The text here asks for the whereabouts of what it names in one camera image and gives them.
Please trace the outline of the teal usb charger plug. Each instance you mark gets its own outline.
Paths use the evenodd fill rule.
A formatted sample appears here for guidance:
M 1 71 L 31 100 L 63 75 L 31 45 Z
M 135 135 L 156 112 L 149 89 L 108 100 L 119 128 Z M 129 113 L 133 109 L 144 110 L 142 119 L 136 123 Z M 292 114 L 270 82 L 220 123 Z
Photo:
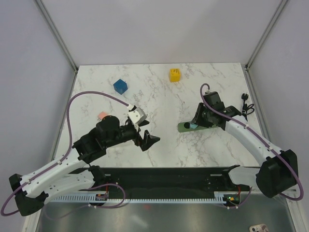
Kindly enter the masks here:
M 189 124 L 189 128 L 190 128 L 190 129 L 196 129 L 197 127 L 198 127 L 197 124 L 194 124 L 194 123 L 190 123 L 190 124 Z

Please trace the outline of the yellow cube adapter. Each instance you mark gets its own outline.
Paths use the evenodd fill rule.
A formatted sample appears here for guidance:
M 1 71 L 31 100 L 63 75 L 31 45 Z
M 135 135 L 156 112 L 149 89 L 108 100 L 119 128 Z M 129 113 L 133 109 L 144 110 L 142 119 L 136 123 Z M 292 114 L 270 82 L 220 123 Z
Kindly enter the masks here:
M 179 82 L 181 79 L 181 71 L 180 69 L 170 69 L 169 70 L 169 81 L 171 83 Z

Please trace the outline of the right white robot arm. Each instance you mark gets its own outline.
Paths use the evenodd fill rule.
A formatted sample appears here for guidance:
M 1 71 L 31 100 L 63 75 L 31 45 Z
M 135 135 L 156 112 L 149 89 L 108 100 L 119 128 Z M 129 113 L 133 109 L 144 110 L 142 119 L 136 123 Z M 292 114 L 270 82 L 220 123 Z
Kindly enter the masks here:
M 236 138 L 255 158 L 258 168 L 233 166 L 221 178 L 222 187 L 233 190 L 237 185 L 257 187 L 272 198 L 297 185 L 298 165 L 292 150 L 282 150 L 252 129 L 234 106 L 226 107 L 218 92 L 202 95 L 194 119 L 197 128 L 219 127 Z

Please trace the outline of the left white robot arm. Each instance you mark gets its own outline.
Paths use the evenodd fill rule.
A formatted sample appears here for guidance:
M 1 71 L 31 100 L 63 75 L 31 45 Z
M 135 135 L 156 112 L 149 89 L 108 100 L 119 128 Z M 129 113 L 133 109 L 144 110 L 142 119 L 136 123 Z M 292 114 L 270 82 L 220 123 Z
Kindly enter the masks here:
M 79 174 L 73 171 L 106 155 L 109 147 L 132 140 L 142 151 L 160 141 L 147 130 L 140 135 L 138 125 L 127 119 L 120 125 L 115 116 L 104 117 L 86 135 L 76 141 L 67 156 L 54 160 L 28 174 L 14 174 L 9 178 L 18 212 L 29 216 L 42 209 L 51 200 L 67 193 L 95 189 L 106 185 L 106 176 L 99 166 L 90 166 Z

